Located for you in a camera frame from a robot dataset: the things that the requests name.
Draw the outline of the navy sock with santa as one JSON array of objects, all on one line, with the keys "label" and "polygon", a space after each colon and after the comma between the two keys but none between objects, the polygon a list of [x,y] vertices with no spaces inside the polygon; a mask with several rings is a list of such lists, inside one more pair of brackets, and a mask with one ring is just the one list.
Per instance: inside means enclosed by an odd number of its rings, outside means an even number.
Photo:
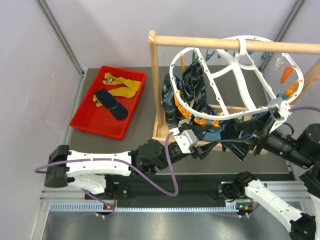
[{"label": "navy sock with santa", "polygon": [[[224,125],[224,129],[220,132],[221,140],[229,140],[229,139],[238,139],[240,135],[240,131],[236,127],[235,121],[229,121]],[[232,147],[234,142],[224,141],[221,143],[222,151],[225,152],[226,149]]]}]

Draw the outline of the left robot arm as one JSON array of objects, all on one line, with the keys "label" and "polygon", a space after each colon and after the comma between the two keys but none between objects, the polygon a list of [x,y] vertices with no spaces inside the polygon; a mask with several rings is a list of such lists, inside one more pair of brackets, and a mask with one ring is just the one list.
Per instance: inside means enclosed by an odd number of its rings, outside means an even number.
[{"label": "left robot arm", "polygon": [[59,145],[49,155],[44,185],[47,188],[73,186],[106,199],[114,191],[113,185],[105,179],[106,175],[140,176],[161,192],[174,197],[176,192],[164,190],[146,174],[155,174],[156,170],[166,168],[172,171],[174,163],[188,156],[201,160],[217,144],[218,141],[210,142],[183,153],[177,142],[162,144],[148,140],[136,150],[111,154],[78,152],[70,150],[68,145]]}]

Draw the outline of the white round clip hanger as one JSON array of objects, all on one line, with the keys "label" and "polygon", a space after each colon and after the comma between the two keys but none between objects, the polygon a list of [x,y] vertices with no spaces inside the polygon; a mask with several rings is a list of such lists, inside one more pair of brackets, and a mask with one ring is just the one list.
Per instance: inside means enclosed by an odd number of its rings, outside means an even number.
[{"label": "white round clip hanger", "polygon": [[[253,71],[262,87],[266,90],[269,97],[273,100],[276,98],[271,86],[267,83],[263,74],[258,70],[254,60],[250,57],[249,52],[263,52],[263,53],[280,53],[289,63],[289,68],[296,72],[297,80],[293,84],[293,89],[289,93],[288,98],[285,100],[290,105],[296,100],[302,93],[305,81],[302,71],[291,58],[291,53],[305,53],[306,48],[300,43],[283,43],[274,42],[263,37],[241,35],[235,37],[229,37],[224,39],[218,38],[199,38],[199,37],[182,37],[182,36],[167,36],[164,41],[164,45],[173,47],[184,47],[184,49],[178,53],[172,60],[169,68],[170,81],[173,88],[174,100],[178,108],[182,110],[182,113],[186,116],[193,115],[202,120],[221,121],[235,119],[242,116],[264,113],[268,111],[268,107],[256,107],[250,93],[247,88],[246,80],[243,75],[243,71]],[[206,64],[206,60],[203,58],[200,49],[215,49],[219,56],[224,58],[228,65],[222,70],[211,73]],[[183,101],[180,92],[177,89],[174,76],[174,67],[176,61],[183,57],[184,54],[193,52],[197,55],[197,60],[203,67],[206,76],[213,92],[215,93],[216,100],[221,108],[221,113],[218,115],[209,115],[206,113],[198,112],[194,110],[187,102]],[[215,83],[215,79],[223,76],[224,74],[232,72],[237,84],[238,91],[241,99],[246,107],[245,111],[237,113],[229,113],[224,103],[224,100],[219,92],[219,89]]]}]

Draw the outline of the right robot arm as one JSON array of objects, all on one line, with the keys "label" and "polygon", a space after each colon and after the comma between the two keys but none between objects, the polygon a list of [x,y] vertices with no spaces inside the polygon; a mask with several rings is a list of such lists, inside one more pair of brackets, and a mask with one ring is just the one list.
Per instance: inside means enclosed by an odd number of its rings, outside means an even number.
[{"label": "right robot arm", "polygon": [[231,183],[220,186],[219,195],[224,200],[250,199],[273,215],[288,231],[292,240],[318,240],[320,238],[320,125],[310,124],[294,139],[277,130],[270,131],[259,120],[241,122],[240,127],[249,135],[228,139],[222,145],[244,160],[248,150],[258,155],[261,150],[283,158],[302,168],[299,177],[310,195],[314,215],[302,212],[272,193],[249,171],[237,174]]}]

